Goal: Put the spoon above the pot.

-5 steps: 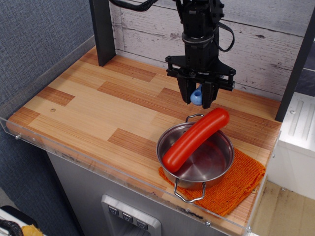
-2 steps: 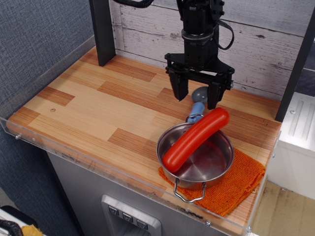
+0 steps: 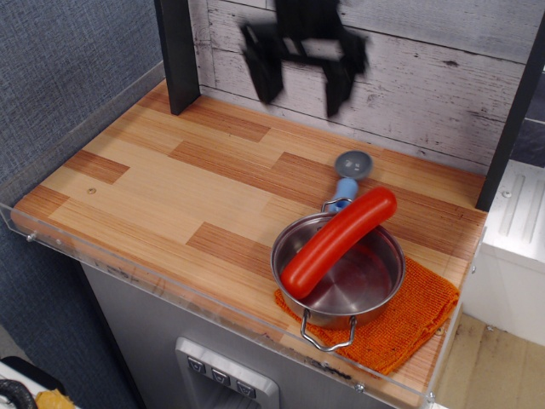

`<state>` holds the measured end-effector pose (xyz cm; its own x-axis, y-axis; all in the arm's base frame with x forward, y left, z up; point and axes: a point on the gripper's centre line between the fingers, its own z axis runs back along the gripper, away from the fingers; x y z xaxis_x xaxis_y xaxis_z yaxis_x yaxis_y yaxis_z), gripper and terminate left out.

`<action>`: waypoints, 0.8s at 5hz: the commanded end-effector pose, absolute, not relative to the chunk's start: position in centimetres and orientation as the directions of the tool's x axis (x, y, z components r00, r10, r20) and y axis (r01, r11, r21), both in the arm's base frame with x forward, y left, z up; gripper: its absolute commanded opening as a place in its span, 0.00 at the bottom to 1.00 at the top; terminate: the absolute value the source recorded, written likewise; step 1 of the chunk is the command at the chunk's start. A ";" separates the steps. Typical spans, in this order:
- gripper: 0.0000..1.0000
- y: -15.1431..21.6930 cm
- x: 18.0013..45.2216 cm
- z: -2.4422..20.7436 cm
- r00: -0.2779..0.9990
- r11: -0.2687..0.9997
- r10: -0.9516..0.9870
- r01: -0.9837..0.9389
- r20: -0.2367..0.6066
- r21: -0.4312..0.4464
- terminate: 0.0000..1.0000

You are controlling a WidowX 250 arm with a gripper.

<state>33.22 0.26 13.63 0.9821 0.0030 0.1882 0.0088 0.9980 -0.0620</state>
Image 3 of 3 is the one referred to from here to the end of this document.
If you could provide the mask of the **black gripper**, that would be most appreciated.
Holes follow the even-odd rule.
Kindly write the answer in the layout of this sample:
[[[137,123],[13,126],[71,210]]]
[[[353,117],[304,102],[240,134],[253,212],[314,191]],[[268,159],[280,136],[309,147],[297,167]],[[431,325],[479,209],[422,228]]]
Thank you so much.
[[[341,23],[337,1],[276,1],[274,5],[274,20],[240,26],[243,55],[258,99],[272,103],[284,89],[284,61],[318,66],[326,76],[327,117],[334,117],[350,98],[355,75],[366,71],[366,40]],[[341,47],[341,57],[312,56],[303,46],[307,40],[334,41]]]

